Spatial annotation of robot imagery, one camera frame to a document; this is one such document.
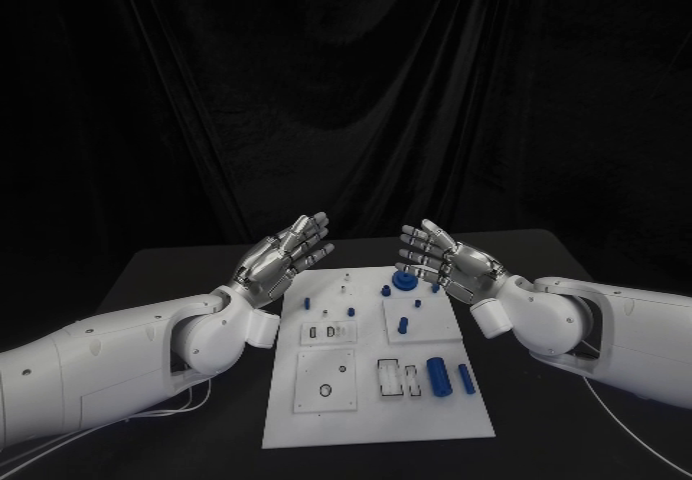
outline blue plastic part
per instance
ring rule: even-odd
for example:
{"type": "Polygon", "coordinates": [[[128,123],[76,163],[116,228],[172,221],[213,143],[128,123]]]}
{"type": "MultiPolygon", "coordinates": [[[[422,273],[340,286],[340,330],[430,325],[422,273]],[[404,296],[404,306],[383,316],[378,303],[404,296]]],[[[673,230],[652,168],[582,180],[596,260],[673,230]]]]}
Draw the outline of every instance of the blue plastic part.
{"type": "Polygon", "coordinates": [[[409,292],[419,285],[419,279],[410,273],[397,271],[393,275],[393,283],[400,290],[409,292]]]}
{"type": "Polygon", "coordinates": [[[397,331],[404,335],[407,333],[407,328],[409,328],[409,318],[402,317],[400,328],[397,329],[397,331]]]}
{"type": "Polygon", "coordinates": [[[429,358],[427,365],[433,393],[436,394],[436,397],[446,397],[448,395],[452,395],[452,383],[445,360],[440,357],[429,358]]]}
{"type": "Polygon", "coordinates": [[[465,363],[459,366],[459,373],[462,374],[462,381],[465,382],[466,393],[469,395],[474,395],[476,393],[476,388],[474,388],[472,375],[469,373],[469,368],[466,367],[465,363]]]}

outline cable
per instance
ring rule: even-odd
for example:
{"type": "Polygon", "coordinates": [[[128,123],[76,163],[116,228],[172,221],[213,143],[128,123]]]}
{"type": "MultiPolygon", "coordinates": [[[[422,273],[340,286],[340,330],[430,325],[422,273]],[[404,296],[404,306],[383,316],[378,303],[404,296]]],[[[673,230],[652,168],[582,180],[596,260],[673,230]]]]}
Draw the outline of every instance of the cable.
{"type": "MultiPolygon", "coordinates": [[[[587,347],[595,350],[596,353],[602,353],[587,342],[583,341],[583,343],[587,345],[587,347]]],[[[621,419],[616,417],[616,414],[611,411],[611,408],[608,407],[605,401],[602,400],[602,397],[596,393],[595,387],[592,387],[592,383],[589,383],[587,377],[582,377],[585,379],[585,383],[587,384],[589,389],[592,390],[592,393],[595,394],[596,399],[599,400],[599,403],[602,404],[603,409],[606,412],[609,412],[609,415],[613,417],[613,420],[618,422],[621,427],[624,427],[624,430],[631,434],[632,438],[642,444],[642,446],[660,457],[664,462],[668,463],[684,475],[687,475],[690,478],[692,478],[692,473],[684,470],[671,460],[668,460],[667,457],[644,442],[644,440],[635,435],[635,432],[626,427],[625,423],[621,421],[621,419]]]]}
{"type": "MultiPolygon", "coordinates": [[[[191,405],[191,402],[192,402],[192,388],[188,389],[190,391],[190,394],[191,394],[191,397],[190,397],[190,400],[188,400],[188,403],[184,405],[184,407],[178,410],[152,410],[149,412],[142,412],[142,413],[138,413],[135,415],[130,415],[129,417],[120,419],[120,420],[116,420],[115,422],[112,423],[107,423],[106,425],[102,425],[99,427],[94,427],[94,428],[90,428],[89,430],[86,430],[84,432],[81,432],[79,435],[76,435],[73,438],[68,438],[68,440],[66,440],[63,443],[60,443],[56,447],[50,448],[45,452],[40,453],[31,460],[28,460],[25,463],[22,463],[21,465],[18,465],[8,473],[4,474],[4,476],[0,476],[0,480],[5,480],[6,478],[11,477],[11,475],[14,475],[17,472],[19,472],[19,470],[22,470],[27,466],[30,466],[37,460],[40,460],[40,458],[43,458],[44,456],[47,456],[51,452],[54,452],[56,450],[58,450],[63,446],[66,446],[68,443],[74,442],[79,438],[83,438],[86,435],[89,435],[90,433],[96,432],[97,430],[100,430],[102,428],[106,428],[109,427],[110,425],[113,425],[115,423],[119,423],[119,422],[123,422],[123,421],[129,421],[132,418],[149,418],[149,417],[165,417],[165,416],[169,416],[169,415],[175,415],[177,413],[184,413],[184,412],[192,412],[194,410],[197,410],[200,407],[203,407],[203,405],[207,403],[207,401],[210,400],[210,395],[213,393],[213,379],[208,380],[208,383],[210,383],[210,387],[208,387],[208,390],[207,390],[207,396],[205,396],[205,399],[203,400],[203,402],[195,405],[194,407],[188,408],[188,406],[191,405]]],[[[30,450],[28,452],[22,453],[21,455],[18,455],[15,458],[12,458],[11,460],[6,460],[0,466],[4,465],[8,465],[8,463],[12,463],[14,461],[19,460],[22,457],[25,457],[27,455],[30,455],[31,453],[34,453],[37,450],[41,450],[44,447],[47,447],[48,445],[51,445],[53,443],[58,442],[60,440],[63,440],[66,437],[68,437],[70,435],[74,435],[73,433],[68,433],[67,435],[63,435],[61,437],[56,438],[54,440],[48,441],[47,443],[44,443],[41,446],[38,446],[37,448],[34,448],[32,450],[30,450]]]]}

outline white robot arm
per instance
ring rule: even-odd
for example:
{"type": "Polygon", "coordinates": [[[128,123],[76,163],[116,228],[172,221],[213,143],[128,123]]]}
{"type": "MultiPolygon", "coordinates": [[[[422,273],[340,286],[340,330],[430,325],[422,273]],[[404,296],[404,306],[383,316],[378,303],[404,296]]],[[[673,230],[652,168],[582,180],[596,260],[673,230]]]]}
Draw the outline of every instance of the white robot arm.
{"type": "Polygon", "coordinates": [[[423,268],[404,263],[397,268],[472,305],[488,338],[514,330],[541,362],[692,408],[692,298],[556,277],[533,283],[430,220],[423,230],[404,226],[402,239],[426,254],[400,250],[423,268]],[[603,317],[599,358],[573,352],[595,325],[586,300],[603,317]]]}
{"type": "Polygon", "coordinates": [[[325,213],[302,216],[267,237],[210,295],[97,315],[2,353],[0,449],[126,418],[229,370],[246,342],[272,348],[280,318],[260,308],[332,252],[306,255],[328,223],[325,213]]]}

